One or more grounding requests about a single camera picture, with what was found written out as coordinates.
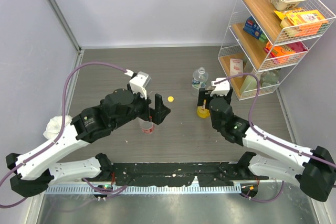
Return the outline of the red cap clear bottle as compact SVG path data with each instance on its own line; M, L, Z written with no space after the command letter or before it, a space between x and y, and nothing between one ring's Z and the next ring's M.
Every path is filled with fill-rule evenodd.
M138 118L140 128L143 133L151 134L154 131L154 123L151 121L145 121L141 118Z

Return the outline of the yellow bottle cap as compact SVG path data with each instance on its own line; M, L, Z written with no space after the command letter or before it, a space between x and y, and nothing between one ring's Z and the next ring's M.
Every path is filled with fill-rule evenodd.
M169 102L173 102L173 101L174 101L174 98L173 98L172 96L169 96L169 97L167 98L167 100L168 100Z

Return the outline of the yellow juice bottle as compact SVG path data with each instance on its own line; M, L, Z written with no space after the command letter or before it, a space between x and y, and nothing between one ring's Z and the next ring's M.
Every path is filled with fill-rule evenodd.
M210 116L210 112L208 109L205 108L205 105L198 106L196 112L197 115L203 119L208 118Z

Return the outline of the clear Pocari water bottle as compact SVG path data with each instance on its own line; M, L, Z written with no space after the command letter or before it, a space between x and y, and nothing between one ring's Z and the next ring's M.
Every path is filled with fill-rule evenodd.
M208 80L208 72L204 67L200 67L193 72L192 77L192 94L198 96L200 88L205 88Z

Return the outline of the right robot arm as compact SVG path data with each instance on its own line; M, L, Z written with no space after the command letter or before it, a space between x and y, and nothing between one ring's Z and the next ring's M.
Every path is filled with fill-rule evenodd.
M322 146L311 149L287 142L238 117L230 104L232 91L201 88L197 104L209 110L213 129L225 140L259 152L247 152L241 157L239 177L279 179L298 186L314 200L327 201L335 187L335 162L330 152Z

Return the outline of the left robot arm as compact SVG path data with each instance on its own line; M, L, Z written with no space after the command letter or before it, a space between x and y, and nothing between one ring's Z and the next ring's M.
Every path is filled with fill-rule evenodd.
M60 138L53 137L34 150L6 156L9 169L15 168L10 179L11 189L23 197L44 192L49 186L80 178L106 181L112 175L113 166L105 154L76 162L60 163L60 159L85 147L112 131L140 118L156 125L163 122L171 110L163 104L162 96L155 95L155 107L151 100L126 89L108 94L100 105L84 109L65 127Z

